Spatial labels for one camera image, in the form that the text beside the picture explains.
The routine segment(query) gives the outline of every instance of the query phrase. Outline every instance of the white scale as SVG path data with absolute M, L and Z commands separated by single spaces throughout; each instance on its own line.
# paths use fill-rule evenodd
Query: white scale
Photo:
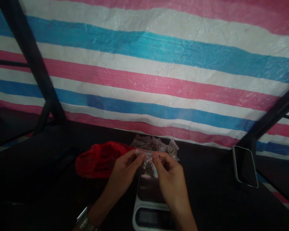
M 176 230 L 169 207 L 165 204 L 157 178 L 141 175 L 133 212 L 136 231 Z

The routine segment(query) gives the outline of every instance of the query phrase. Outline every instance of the striped tarp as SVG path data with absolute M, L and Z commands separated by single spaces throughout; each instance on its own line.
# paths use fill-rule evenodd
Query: striped tarp
M 289 0 L 20 3 L 74 121 L 230 149 L 289 89 Z M 1 12 L 0 59 L 25 62 Z M 44 102 L 28 68 L 0 66 L 0 107 Z M 289 159 L 289 120 L 257 149 Z

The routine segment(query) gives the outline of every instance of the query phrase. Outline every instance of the pink stripe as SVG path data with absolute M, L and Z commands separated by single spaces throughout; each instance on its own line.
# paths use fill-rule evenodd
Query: pink stripe
M 280 135 L 289 137 L 289 125 L 287 124 L 275 124 L 268 132 L 269 135 Z
M 15 60 L 18 56 L 11 53 Z M 168 77 L 118 71 L 104 67 L 44 59 L 51 76 L 149 93 L 172 95 L 188 99 L 202 99 L 238 107 L 267 111 L 279 97 L 212 84 L 196 83 Z M 31 72 L 30 69 L 4 66 L 6 69 Z
M 273 34 L 289 35 L 289 0 L 70 0 L 107 8 L 173 9 L 204 18 L 260 26 Z
M 272 192 L 272 193 L 274 194 L 274 196 L 277 197 L 277 199 L 280 200 L 280 202 L 282 202 L 282 203 L 284 203 L 284 204 L 289 204 L 289 201 L 288 201 L 286 198 L 284 198 L 284 197 L 282 196 L 282 194 L 280 194 L 279 192 Z
M 0 59 L 12 61 L 12 62 L 27 63 L 25 56 L 23 56 L 23 54 L 17 54 L 17 53 L 8 52 L 8 51 L 2 51 L 2 50 L 0 50 Z
M 4 108 L 11 109 L 11 110 L 16 110 L 16 111 L 35 113 L 39 115 L 42 112 L 42 107 L 40 106 L 14 104 L 14 103 L 5 102 L 3 100 L 0 100 L 0 107 L 4 107 Z
M 42 111 L 42 107 L 33 106 L 33 105 L 20 105 L 8 103 L 0 100 L 0 107 L 9 108 L 12 110 L 20 110 L 29 113 L 40 114 Z M 190 131 L 183 128 L 176 127 L 157 127 L 144 122 L 125 122 L 120 120 L 110 120 L 110 119 L 102 119 L 98 117 L 93 117 L 87 114 L 82 113 L 71 113 L 65 112 L 67 118 L 72 121 L 77 121 L 86 124 L 92 124 L 102 127 L 108 128 L 118 128 L 124 130 L 134 130 L 134 131 L 142 131 L 147 134 L 157 135 L 157 136 L 173 136 L 178 139 L 183 140 L 191 140 L 198 143 L 217 143 L 224 147 L 231 148 L 235 145 L 239 140 L 222 135 L 208 135 L 201 132 Z

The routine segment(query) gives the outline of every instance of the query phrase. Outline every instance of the blue stripe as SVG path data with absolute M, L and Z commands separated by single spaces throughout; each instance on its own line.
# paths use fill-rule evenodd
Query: blue stripe
M 268 151 L 277 153 L 284 156 L 289 156 L 289 146 L 283 145 L 283 144 L 277 144 L 277 143 L 263 143 L 260 141 L 257 141 L 257 151 Z
M 262 182 L 262 183 L 267 183 L 267 184 L 268 184 L 268 182 L 266 181 L 266 179 L 264 179 L 259 173 L 257 173 L 257 179 L 258 179 L 258 181 L 260 181 L 260 182 Z
M 289 58 L 257 55 L 217 44 L 145 31 L 114 31 L 84 23 L 27 16 L 38 42 L 197 66 L 289 83 Z M 0 35 L 13 37 L 0 12 Z
M 42 98 L 37 85 L 0 80 L 0 92 Z M 59 100 L 64 103 L 89 106 L 106 111 L 150 115 L 161 119 L 182 119 L 200 124 L 233 130 L 248 131 L 254 121 L 215 113 L 184 108 L 166 107 L 158 104 L 136 103 L 114 98 L 81 94 L 73 91 L 56 89 Z

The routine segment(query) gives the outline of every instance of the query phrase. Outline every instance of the silver bracelet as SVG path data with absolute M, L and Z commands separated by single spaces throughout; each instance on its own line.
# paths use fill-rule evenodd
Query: silver bracelet
M 81 231 L 98 231 L 98 227 L 95 227 L 89 222 L 88 219 L 88 207 L 86 207 L 82 213 L 77 217 L 77 225 Z

